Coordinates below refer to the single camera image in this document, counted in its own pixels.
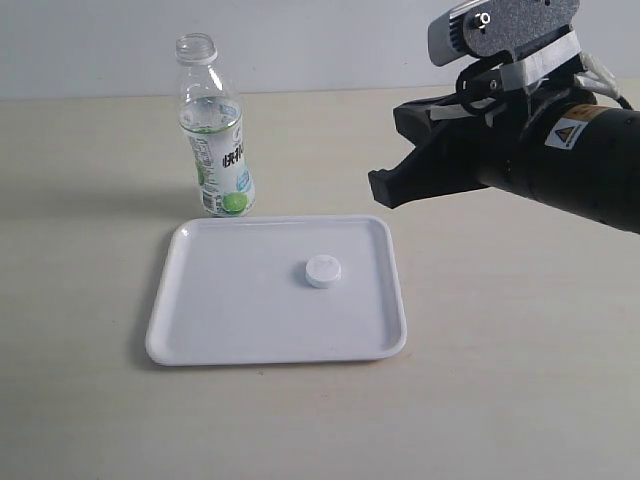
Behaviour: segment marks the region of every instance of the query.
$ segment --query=white bottle cap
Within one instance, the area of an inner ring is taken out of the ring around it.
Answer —
[[[315,288],[330,288],[342,277],[340,262],[330,255],[318,255],[307,262],[307,282]]]

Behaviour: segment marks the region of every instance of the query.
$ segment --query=bottle cap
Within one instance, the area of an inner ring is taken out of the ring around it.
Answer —
[[[318,255],[307,262],[307,282],[315,288],[330,288],[340,281],[342,266],[330,255]]]
[[[176,59],[180,65],[208,65],[218,58],[218,50],[209,35],[190,33],[176,42]]]

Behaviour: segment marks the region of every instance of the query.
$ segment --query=warning label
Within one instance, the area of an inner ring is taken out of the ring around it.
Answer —
[[[560,137],[562,143],[567,143],[575,129],[576,127],[561,128],[560,130],[556,130],[556,135]]]
[[[582,135],[589,122],[574,120],[571,118],[561,118],[551,129],[547,141],[547,147],[560,148],[562,150],[573,150],[576,142]]]

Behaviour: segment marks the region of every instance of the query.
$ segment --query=plastic water bottle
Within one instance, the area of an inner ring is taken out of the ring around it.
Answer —
[[[176,42],[180,75],[180,125],[191,144],[205,210],[215,217],[247,214],[255,202],[253,178],[244,160],[242,108],[215,62],[208,35],[191,33]]]

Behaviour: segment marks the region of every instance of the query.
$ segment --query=bottle label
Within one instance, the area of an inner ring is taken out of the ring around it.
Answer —
[[[244,215],[255,202],[255,187],[244,160],[242,117],[215,133],[185,130],[196,160],[202,205],[216,217]]]

